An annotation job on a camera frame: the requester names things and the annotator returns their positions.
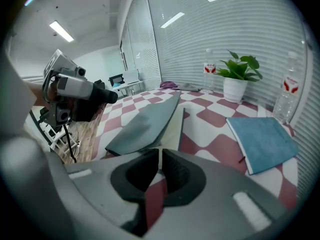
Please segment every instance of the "notebook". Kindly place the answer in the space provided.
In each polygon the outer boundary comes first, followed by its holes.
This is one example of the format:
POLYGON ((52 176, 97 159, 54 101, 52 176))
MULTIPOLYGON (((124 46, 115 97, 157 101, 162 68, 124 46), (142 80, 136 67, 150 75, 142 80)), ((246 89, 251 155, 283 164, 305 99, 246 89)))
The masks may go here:
POLYGON ((261 173, 296 156, 297 144, 273 117, 230 117, 226 119, 250 175, 261 173))

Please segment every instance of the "checkered tablecloth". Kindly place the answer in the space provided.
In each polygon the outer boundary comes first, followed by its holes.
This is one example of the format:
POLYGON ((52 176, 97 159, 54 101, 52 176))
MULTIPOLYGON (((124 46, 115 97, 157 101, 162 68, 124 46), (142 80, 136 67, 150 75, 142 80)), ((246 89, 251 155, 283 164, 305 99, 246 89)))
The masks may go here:
MULTIPOLYGON (((172 89, 157 89, 126 97, 113 105, 108 104, 97 130, 92 159, 113 157, 107 154, 106 145, 139 110, 148 104, 163 102, 175 92, 172 89)), ((287 208, 295 207, 298 184, 298 163, 295 158, 255 175, 248 174, 245 161, 239 163, 243 154, 226 118, 256 117, 256 105, 246 101, 242 104, 231 103, 219 93, 182 91, 178 106, 185 108, 179 151, 233 167, 270 191, 287 208)), ((286 126, 286 130, 293 135, 290 126, 286 126)), ((158 192, 164 187, 163 178, 159 176, 152 184, 146 195, 156 199, 158 192)))

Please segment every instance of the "desk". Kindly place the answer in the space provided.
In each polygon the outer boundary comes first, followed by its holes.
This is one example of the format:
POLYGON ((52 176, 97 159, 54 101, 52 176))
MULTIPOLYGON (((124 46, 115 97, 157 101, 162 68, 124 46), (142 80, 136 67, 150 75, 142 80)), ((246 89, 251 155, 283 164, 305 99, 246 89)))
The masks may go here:
MULTIPOLYGON (((105 108, 93 144, 92 159, 112 158, 106 153, 106 145, 121 129, 146 105, 158 103, 172 97, 176 90, 157 89, 126 97, 105 108)), ((267 171, 249 175, 245 161, 239 163, 243 154, 230 130, 226 117, 256 117, 257 106, 246 101, 242 104, 223 99, 223 94, 204 94, 182 91, 179 105, 185 108, 183 130, 179 150, 204 159, 220 162, 242 172, 253 181, 267 189, 287 208, 296 205, 298 185, 298 163, 296 158, 284 162, 267 171)), ((286 130, 291 135, 290 126, 286 130)), ((166 181, 158 175, 146 191, 146 213, 148 227, 152 225, 155 214, 162 212, 161 193, 166 181)))
POLYGON ((143 83, 143 82, 144 81, 138 81, 138 82, 133 82, 133 83, 129 83, 129 84, 123 83, 123 84, 121 84, 121 85, 119 85, 117 87, 113 87, 112 91, 114 92, 114 91, 118 91, 118 90, 121 90, 121 89, 126 89, 126 88, 129 88, 129 87, 135 86, 135 85, 139 85, 140 91, 141 91, 140 84, 143 83))

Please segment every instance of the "ceiling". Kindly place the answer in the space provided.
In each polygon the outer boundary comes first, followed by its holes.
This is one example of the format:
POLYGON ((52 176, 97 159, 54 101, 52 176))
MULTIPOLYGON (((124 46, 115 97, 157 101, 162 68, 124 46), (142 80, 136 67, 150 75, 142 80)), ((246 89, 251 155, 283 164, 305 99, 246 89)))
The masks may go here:
POLYGON ((11 50, 23 43, 48 54, 60 49, 72 59, 118 45, 116 22, 120 0, 33 0, 22 8, 13 26, 11 50), (54 36, 53 21, 73 37, 54 36))

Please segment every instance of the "plastic bottle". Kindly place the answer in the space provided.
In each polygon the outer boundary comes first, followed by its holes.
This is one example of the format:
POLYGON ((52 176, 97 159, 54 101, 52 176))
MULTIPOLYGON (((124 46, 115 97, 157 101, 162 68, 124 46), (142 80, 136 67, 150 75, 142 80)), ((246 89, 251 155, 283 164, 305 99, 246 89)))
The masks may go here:
POLYGON ((205 50, 205 60, 203 63, 203 84, 204 93, 212 93, 214 91, 214 73, 216 72, 216 63, 210 48, 205 50))
POLYGON ((296 110, 299 99, 300 79, 301 71, 298 68, 298 55, 293 51, 289 51, 288 69, 283 76, 281 93, 276 100, 272 114, 281 123, 287 123, 296 110))

